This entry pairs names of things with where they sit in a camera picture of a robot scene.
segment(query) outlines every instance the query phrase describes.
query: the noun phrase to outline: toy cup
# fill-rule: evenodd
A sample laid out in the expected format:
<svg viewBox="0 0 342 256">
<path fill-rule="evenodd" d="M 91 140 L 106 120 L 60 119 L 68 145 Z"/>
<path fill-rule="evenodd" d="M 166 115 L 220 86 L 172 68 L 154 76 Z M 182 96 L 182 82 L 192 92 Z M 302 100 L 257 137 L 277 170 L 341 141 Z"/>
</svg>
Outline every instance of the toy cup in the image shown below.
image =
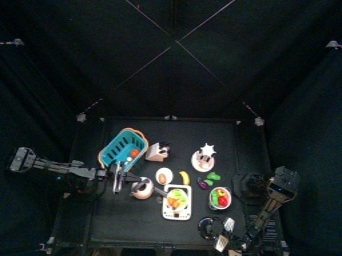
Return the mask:
<svg viewBox="0 0 342 256">
<path fill-rule="evenodd" d="M 208 207 L 211 210 L 224 210 L 231 204 L 231 194 L 227 188 L 216 187 L 208 196 Z"/>
</svg>

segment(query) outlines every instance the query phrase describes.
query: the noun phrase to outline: teal basket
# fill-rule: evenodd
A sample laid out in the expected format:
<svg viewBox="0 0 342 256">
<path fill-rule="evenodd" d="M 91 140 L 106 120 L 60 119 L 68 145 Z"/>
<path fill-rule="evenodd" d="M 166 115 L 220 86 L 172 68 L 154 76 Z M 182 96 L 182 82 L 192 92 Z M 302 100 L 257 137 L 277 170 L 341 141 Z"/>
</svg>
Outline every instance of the teal basket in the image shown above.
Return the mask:
<svg viewBox="0 0 342 256">
<path fill-rule="evenodd" d="M 131 157 L 131 151 L 134 149 L 139 150 L 139 154 L 132 158 L 132 161 L 128 162 L 127 158 Z M 123 129 L 99 153 L 98 159 L 102 168 L 107 169 L 111 164 L 123 162 L 126 163 L 123 165 L 123 171 L 128 172 L 147 149 L 148 141 L 144 138 L 144 134 L 132 128 Z"/>
</svg>

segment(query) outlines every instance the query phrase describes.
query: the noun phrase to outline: orange toy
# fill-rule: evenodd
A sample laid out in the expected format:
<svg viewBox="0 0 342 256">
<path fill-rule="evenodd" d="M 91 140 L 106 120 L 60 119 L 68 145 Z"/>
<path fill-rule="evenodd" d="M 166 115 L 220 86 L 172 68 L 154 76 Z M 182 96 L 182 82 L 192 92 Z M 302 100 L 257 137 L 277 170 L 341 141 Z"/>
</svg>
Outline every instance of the orange toy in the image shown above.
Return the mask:
<svg viewBox="0 0 342 256">
<path fill-rule="evenodd" d="M 140 153 L 139 149 L 135 148 L 135 149 L 131 151 L 131 157 L 132 157 L 132 158 L 138 157 L 139 153 Z"/>
</svg>

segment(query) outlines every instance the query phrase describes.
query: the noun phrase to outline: black enclosure wall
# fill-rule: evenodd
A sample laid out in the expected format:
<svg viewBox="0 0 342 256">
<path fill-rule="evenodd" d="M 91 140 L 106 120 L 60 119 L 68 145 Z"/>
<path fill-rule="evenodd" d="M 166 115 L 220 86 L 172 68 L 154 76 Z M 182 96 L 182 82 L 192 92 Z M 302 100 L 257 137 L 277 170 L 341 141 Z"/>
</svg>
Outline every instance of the black enclosure wall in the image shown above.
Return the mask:
<svg viewBox="0 0 342 256">
<path fill-rule="evenodd" d="M 302 176 L 298 198 L 282 209 L 289 242 L 301 255 L 342 252 L 341 63 L 342 52 L 330 52 L 267 125 L 273 164 Z"/>
<path fill-rule="evenodd" d="M 4 171 L 8 154 L 68 161 L 86 111 L 261 116 L 273 167 L 302 176 L 282 209 L 293 254 L 341 255 L 341 14 L 341 0 L 1 1 L 0 254 L 47 241 L 60 195 Z"/>
</svg>

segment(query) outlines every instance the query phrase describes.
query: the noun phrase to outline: toy banana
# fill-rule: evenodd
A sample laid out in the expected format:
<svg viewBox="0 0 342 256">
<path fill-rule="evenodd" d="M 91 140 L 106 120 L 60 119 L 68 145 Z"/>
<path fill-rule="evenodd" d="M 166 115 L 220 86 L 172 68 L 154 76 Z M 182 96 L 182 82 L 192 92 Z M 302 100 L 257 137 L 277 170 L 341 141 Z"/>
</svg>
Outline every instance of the toy banana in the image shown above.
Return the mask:
<svg viewBox="0 0 342 256">
<path fill-rule="evenodd" d="M 190 184 L 190 177 L 186 171 L 180 171 L 179 174 L 182 175 L 183 178 L 183 185 L 188 185 Z"/>
</svg>

